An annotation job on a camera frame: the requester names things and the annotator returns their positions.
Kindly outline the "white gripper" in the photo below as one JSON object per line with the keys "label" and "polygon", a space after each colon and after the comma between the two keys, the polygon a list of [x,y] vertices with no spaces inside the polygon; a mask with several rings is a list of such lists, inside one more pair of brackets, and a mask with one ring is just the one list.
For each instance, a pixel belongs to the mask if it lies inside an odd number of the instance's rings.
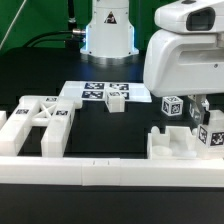
{"label": "white gripper", "polygon": [[177,0],[158,8],[154,21],[144,85],[157,97],[189,95],[195,124],[208,125],[204,94],[224,92],[224,0]]}

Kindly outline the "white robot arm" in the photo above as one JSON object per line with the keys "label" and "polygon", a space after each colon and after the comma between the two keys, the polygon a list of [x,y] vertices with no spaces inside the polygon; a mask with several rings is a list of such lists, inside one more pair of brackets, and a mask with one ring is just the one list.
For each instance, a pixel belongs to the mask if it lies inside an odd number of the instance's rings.
{"label": "white robot arm", "polygon": [[[137,55],[129,0],[92,3],[82,57],[107,64]],[[177,0],[158,8],[154,22],[159,30],[148,43],[144,85],[156,97],[190,95],[195,121],[209,124],[202,99],[224,93],[224,0]]]}

